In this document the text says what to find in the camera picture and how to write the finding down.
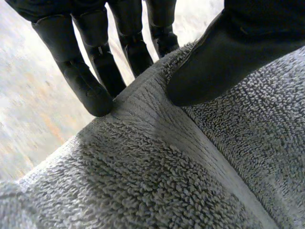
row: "terry cloth texture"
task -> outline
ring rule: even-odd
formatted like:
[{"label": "terry cloth texture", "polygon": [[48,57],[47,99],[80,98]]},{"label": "terry cloth texture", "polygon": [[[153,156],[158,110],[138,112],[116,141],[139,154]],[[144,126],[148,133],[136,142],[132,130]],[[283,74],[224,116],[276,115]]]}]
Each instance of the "terry cloth texture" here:
[{"label": "terry cloth texture", "polygon": [[165,88],[190,49],[158,61],[111,114],[1,184],[0,228],[303,228],[305,49],[181,109]]}]

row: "black gloved hand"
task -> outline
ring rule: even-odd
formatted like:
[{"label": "black gloved hand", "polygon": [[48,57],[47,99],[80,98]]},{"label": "black gloved hand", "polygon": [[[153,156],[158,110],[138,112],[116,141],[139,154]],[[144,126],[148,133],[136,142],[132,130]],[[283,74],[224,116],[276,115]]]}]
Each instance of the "black gloved hand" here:
[{"label": "black gloved hand", "polygon": [[225,0],[168,84],[177,106],[208,102],[248,74],[305,45],[301,0]]}]

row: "gray concrete floor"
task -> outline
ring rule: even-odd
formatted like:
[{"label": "gray concrete floor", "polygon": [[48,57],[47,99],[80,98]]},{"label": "gray concrete floor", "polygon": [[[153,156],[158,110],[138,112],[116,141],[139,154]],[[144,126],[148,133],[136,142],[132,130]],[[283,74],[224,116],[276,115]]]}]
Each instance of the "gray concrete floor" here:
[{"label": "gray concrete floor", "polygon": [[[173,27],[179,44],[199,38],[222,8],[222,0],[178,0]],[[120,49],[110,10],[108,14],[112,53],[125,82],[130,84],[133,76]],[[143,36],[156,61],[145,2]],[[80,47],[89,63],[83,46]],[[0,180],[20,178],[92,119],[66,84],[30,23],[1,0]]]}]

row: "gray towel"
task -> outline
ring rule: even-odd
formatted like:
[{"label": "gray towel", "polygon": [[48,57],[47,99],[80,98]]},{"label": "gray towel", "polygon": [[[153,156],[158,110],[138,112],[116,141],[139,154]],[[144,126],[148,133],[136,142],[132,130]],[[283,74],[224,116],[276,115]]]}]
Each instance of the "gray towel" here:
[{"label": "gray towel", "polygon": [[165,85],[190,47],[144,72],[110,115],[23,179],[2,184],[0,228],[302,228],[305,49],[181,109]]}]

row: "floor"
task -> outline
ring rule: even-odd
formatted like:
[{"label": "floor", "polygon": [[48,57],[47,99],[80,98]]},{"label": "floor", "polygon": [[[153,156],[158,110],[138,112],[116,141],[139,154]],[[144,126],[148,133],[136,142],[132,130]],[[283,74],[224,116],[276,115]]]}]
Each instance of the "floor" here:
[{"label": "floor", "polygon": [[[222,0],[177,0],[173,28],[179,44],[199,38],[222,8]],[[111,50],[130,84],[134,78],[108,14]],[[143,36],[156,61],[144,1]],[[82,45],[81,51],[87,58]],[[0,180],[20,178],[92,119],[30,23],[0,1]]]}]

